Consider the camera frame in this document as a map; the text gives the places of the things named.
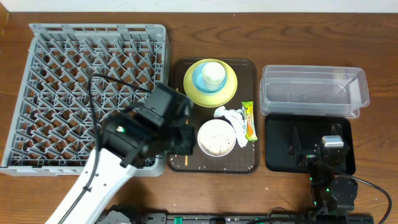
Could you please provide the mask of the green orange snack wrapper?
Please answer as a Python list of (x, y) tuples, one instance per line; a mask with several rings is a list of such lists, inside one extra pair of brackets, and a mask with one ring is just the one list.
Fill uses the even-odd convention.
[(254, 103), (252, 101), (243, 101), (242, 106), (246, 127), (246, 139), (248, 141), (257, 141), (256, 129), (254, 125)]

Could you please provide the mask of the white napkin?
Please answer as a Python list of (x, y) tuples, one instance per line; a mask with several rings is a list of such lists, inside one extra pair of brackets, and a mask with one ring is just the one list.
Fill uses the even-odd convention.
[(227, 110), (225, 106), (220, 106), (217, 109), (215, 109), (213, 117), (214, 118), (224, 117), (226, 120), (228, 120), (231, 123), (234, 132), (236, 133), (236, 139), (238, 141), (239, 146), (240, 147), (246, 146), (248, 140), (246, 138), (246, 125), (242, 109)]

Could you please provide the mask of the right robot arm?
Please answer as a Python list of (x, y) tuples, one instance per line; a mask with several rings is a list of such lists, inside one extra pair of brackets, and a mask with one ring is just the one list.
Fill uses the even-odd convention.
[(358, 194), (358, 184), (349, 177), (339, 175), (335, 169), (342, 164), (349, 151), (348, 143), (337, 134), (323, 136), (321, 143), (306, 149), (301, 145), (299, 132), (293, 128), (289, 156), (295, 159), (296, 168), (308, 170), (314, 211), (309, 217), (343, 219), (354, 210), (354, 201)]

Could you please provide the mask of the white bowl with rice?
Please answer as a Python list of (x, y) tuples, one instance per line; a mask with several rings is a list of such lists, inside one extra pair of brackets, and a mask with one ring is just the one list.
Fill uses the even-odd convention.
[(227, 121), (212, 119), (199, 128), (197, 142), (199, 148), (208, 156), (223, 157), (235, 147), (236, 133)]

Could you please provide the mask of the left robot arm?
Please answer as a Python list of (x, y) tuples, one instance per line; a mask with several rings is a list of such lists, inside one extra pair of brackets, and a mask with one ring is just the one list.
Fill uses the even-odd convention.
[(158, 84), (144, 103), (109, 116), (82, 173), (48, 223), (94, 223), (148, 157), (192, 154), (195, 128), (187, 124), (192, 111), (189, 97)]

